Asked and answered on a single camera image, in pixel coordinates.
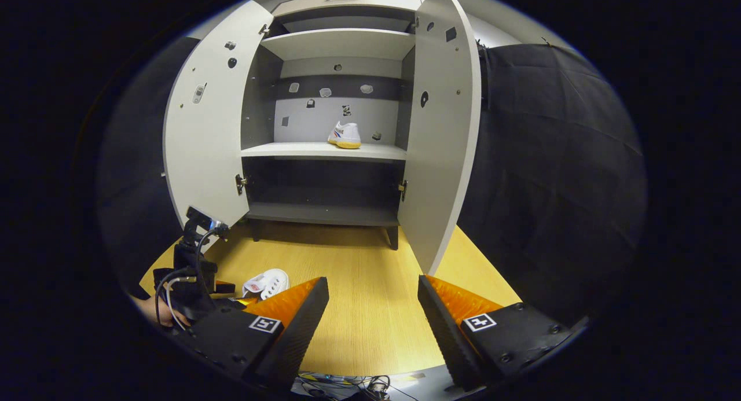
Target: metal bracket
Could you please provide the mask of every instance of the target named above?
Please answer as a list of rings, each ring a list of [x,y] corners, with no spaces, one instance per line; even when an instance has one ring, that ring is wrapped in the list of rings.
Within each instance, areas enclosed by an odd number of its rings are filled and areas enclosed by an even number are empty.
[[[402,201],[407,198],[407,180],[404,180],[402,184],[399,184],[399,191],[402,192]]]
[[[236,182],[236,193],[241,196],[241,191],[247,185],[247,177],[242,178],[239,174],[237,174],[236,176],[234,176],[234,181]]]

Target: white cabinet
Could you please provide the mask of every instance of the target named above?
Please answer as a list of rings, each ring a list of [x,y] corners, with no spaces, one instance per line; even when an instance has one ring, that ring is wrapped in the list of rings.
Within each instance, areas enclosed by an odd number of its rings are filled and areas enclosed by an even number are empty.
[[[369,21],[347,27],[347,16]],[[393,248],[401,225],[433,274],[468,185],[480,98],[457,0],[294,0],[273,14],[251,1],[175,81],[164,129],[175,210],[181,222],[192,205],[230,225],[246,216],[386,227]],[[338,120],[357,122],[359,149],[326,143]]]

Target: hand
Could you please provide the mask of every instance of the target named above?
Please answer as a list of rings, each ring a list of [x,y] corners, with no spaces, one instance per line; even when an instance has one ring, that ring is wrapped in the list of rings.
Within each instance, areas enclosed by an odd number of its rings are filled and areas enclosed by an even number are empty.
[[[137,304],[137,307],[141,310],[141,313],[145,315],[146,318],[148,318],[151,322],[156,323],[157,322],[157,313],[154,308],[154,297],[150,297],[149,299],[138,299],[132,296],[132,301],[134,301],[135,304]],[[167,303],[164,302],[163,299],[158,299],[159,303],[159,324],[166,326],[166,327],[172,327],[173,326],[173,315],[170,313],[170,308],[167,306]],[[184,316],[179,311],[173,309],[175,312],[175,316],[178,317],[178,320],[180,320],[180,323],[186,326],[190,326],[190,322],[188,322],[188,317]]]

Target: wooden floor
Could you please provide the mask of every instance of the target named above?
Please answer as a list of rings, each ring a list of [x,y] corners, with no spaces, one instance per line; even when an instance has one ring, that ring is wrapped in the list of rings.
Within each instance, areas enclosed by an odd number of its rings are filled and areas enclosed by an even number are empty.
[[[371,376],[400,374],[444,363],[417,301],[421,274],[399,228],[399,250],[389,248],[378,227],[345,227],[265,222],[254,242],[249,227],[236,225],[228,242],[206,257],[219,265],[217,279],[238,292],[251,277],[283,269],[291,285],[326,277],[329,303],[302,362],[302,370]],[[170,247],[141,279],[153,293],[152,270],[172,267]],[[456,226],[435,277],[508,306],[520,298]]]

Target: open cabinet door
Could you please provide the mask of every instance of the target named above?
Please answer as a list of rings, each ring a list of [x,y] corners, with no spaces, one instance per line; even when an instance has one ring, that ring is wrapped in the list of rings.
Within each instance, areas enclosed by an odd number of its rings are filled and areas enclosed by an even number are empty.
[[[424,0],[416,13],[414,95],[399,224],[421,271],[440,264],[463,204],[476,151],[481,69],[458,0]]]
[[[175,80],[164,114],[163,147],[167,187],[181,226],[188,221],[188,206],[230,226],[250,209],[235,178],[243,176],[241,103],[264,35],[260,31],[272,21],[267,10],[249,1],[206,35]],[[231,49],[225,47],[228,42]]]

